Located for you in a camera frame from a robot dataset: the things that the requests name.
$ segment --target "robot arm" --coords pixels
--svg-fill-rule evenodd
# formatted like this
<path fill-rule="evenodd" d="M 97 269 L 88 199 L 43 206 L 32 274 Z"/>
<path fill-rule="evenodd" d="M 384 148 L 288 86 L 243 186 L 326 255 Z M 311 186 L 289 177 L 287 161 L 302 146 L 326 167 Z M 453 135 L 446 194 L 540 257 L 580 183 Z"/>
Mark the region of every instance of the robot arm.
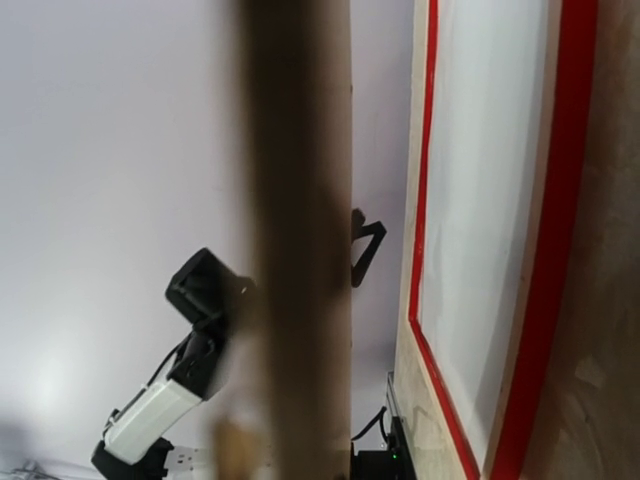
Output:
<path fill-rule="evenodd" d="M 91 459 L 105 478 L 160 480 L 167 475 L 173 445 L 162 435 L 211 397 L 230 325 L 250 308 L 254 294 L 250 279 L 234 275 L 207 249 L 173 276 L 166 297 L 193 329 L 131 402 L 109 417 Z"/>

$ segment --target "cable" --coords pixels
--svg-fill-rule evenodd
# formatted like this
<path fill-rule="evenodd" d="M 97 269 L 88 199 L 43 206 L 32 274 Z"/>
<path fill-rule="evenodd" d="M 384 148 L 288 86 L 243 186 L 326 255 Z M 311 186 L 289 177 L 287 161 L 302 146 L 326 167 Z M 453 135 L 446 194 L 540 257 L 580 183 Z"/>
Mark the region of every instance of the cable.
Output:
<path fill-rule="evenodd" d="M 384 439 L 384 443 L 389 445 L 389 435 L 387 435 L 387 432 L 384 429 L 384 412 L 382 412 L 382 415 L 380 415 L 380 435 L 382 435 L 382 438 Z"/>
<path fill-rule="evenodd" d="M 369 430 L 371 430 L 373 428 L 373 426 L 376 423 L 380 424 L 380 433 L 382 433 L 382 438 L 384 438 L 384 441 L 387 442 L 388 441 L 388 436 L 386 434 L 386 432 L 384 431 L 384 422 L 383 422 L 383 418 L 384 418 L 384 413 L 387 411 L 387 407 L 383 406 L 380 411 L 376 414 L 375 417 L 373 417 L 371 419 L 371 421 L 369 423 L 367 423 L 367 425 L 360 431 L 360 433 L 358 433 L 355 437 L 353 437 L 351 439 L 352 442 L 355 442 L 357 440 L 360 440 L 362 437 L 364 437 L 367 432 L 369 432 Z"/>
<path fill-rule="evenodd" d="M 184 343 L 184 341 L 180 342 L 178 345 L 176 345 L 175 347 L 173 347 L 171 349 L 171 351 L 167 354 L 166 357 L 164 357 L 164 360 L 162 360 L 162 363 L 158 366 L 158 368 L 156 369 L 155 372 L 153 372 L 153 375 L 151 376 L 151 378 L 149 379 L 149 381 L 147 382 L 147 387 L 150 387 L 151 384 L 154 382 L 154 380 L 158 377 L 158 375 L 160 374 L 160 372 L 162 371 L 162 369 L 164 368 L 164 366 L 167 364 L 167 362 L 171 359 L 171 357 L 173 357 L 173 355 L 178 351 L 178 349 L 182 346 L 182 344 Z"/>

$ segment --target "black bracket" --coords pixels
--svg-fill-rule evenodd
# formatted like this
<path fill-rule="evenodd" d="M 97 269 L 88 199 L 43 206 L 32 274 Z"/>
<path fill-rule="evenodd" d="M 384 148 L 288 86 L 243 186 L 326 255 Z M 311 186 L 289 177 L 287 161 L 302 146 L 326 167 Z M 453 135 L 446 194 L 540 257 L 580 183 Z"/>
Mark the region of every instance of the black bracket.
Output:
<path fill-rule="evenodd" d="M 387 229 L 384 228 L 382 222 L 374 222 L 369 225 L 365 225 L 366 218 L 362 210 L 356 208 L 351 211 L 351 245 L 353 242 L 360 238 L 373 236 L 369 245 L 362 253 L 355 265 L 351 265 L 351 287 L 358 288 L 364 280 L 364 276 L 371 266 L 373 257 L 376 255 L 380 244 L 387 234 Z"/>

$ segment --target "white backdrop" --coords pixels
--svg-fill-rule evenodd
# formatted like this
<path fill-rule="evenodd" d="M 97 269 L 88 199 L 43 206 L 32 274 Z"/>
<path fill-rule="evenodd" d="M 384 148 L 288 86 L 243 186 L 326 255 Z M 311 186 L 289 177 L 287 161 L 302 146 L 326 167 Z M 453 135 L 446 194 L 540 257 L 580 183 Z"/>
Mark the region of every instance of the white backdrop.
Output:
<path fill-rule="evenodd" d="M 0 422 L 34 453 L 88 463 L 106 415 L 188 331 L 163 292 L 196 249 L 251 273 L 230 5 L 0 3 Z M 393 365 L 412 2 L 352 8 L 354 205 L 389 230 L 354 292 L 359 428 Z M 201 444 L 207 414 L 171 440 Z"/>

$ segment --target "red frame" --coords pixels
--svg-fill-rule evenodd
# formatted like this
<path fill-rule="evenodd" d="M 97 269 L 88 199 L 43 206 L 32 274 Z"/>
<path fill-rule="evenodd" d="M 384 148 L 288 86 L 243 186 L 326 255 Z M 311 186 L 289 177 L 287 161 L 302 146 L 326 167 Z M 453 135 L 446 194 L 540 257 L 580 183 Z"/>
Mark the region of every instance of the red frame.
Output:
<path fill-rule="evenodd" d="M 587 134 L 597 0 L 564 0 L 551 142 L 536 255 L 522 336 L 491 478 L 518 479 L 544 384 L 566 278 Z M 425 249 L 429 141 L 438 41 L 438 0 L 429 2 L 424 130 L 418 184 L 409 324 L 468 479 L 480 472 L 419 323 Z"/>

